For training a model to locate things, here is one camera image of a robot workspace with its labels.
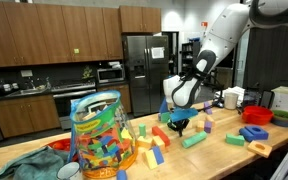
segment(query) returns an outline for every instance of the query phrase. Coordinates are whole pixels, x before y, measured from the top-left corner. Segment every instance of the lower cabinet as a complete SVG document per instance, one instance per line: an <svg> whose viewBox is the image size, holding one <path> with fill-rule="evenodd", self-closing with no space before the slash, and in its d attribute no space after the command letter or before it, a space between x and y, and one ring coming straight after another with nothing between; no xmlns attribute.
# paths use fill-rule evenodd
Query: lower cabinet
<svg viewBox="0 0 288 180"><path fill-rule="evenodd" d="M130 99L130 91L127 84L117 85L117 86L106 86L97 88L97 91L106 91L106 90L117 90L121 93L121 103L124 106L125 112L132 112L131 109L131 99Z"/></svg>
<svg viewBox="0 0 288 180"><path fill-rule="evenodd" d="M5 138L60 127L51 95L0 101L0 128Z"/></svg>

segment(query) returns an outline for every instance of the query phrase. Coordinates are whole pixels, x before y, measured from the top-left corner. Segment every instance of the stainless steel refrigerator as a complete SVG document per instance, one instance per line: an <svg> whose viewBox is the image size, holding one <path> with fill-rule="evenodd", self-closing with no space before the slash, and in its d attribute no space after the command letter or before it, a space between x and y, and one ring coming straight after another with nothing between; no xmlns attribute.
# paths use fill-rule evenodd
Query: stainless steel refrigerator
<svg viewBox="0 0 288 180"><path fill-rule="evenodd" d="M164 98L163 80L168 76L168 37L124 36L123 49L133 115L158 112Z"/></svg>

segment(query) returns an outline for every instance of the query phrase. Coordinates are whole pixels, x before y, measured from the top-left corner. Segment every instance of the red bowl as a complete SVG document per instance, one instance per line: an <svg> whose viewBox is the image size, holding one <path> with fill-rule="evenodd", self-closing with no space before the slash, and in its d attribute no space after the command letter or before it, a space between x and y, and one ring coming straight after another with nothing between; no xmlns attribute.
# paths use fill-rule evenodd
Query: red bowl
<svg viewBox="0 0 288 180"><path fill-rule="evenodd" d="M273 115L273 112L267 108L247 106L244 108L242 119L247 123L265 125L271 121Z"/></svg>

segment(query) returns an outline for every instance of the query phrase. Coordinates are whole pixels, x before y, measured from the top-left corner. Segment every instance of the wooden countertop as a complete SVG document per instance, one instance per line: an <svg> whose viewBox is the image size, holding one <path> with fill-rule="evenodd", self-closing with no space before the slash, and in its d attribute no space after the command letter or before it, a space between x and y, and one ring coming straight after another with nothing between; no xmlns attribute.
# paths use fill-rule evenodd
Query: wooden countertop
<svg viewBox="0 0 288 180"><path fill-rule="evenodd" d="M199 113L191 119L188 127L179 137L177 132L168 129L166 124L158 121L157 114L131 120L135 134L139 135L138 125L146 124L147 135L151 136L151 127L159 126L170 138L171 145L167 147L168 152L164 153L164 163L157 168L150 170L143 162L139 153L133 165L127 169L129 179L220 179L226 175L242 168L243 166L260 158L259 155L247 150L249 143L244 147L226 144L226 133L238 134L240 128L246 126L236 110L213 108L211 117L216 121L215 129L208 134L207 138L188 148L182 147L181 142L196 134L195 126L198 120L204 120L206 114ZM278 127L273 124L262 126L269 132L269 139L261 141L273 147L273 150L288 143L288 128ZM0 168L8 161L42 147L49 142L68 138L70 133L56 135L39 140L29 141L21 144L0 148Z"/></svg>

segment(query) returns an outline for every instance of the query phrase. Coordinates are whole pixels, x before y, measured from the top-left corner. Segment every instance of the red block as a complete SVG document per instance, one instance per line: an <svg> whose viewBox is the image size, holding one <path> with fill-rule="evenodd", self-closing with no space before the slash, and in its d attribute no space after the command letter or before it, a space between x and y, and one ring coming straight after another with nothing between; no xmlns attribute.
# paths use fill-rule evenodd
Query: red block
<svg viewBox="0 0 288 180"><path fill-rule="evenodd" d="M160 136L162 141L165 143L165 146L169 146L171 144L170 139L159 127L157 126L152 127L152 134L154 134L154 136Z"/></svg>

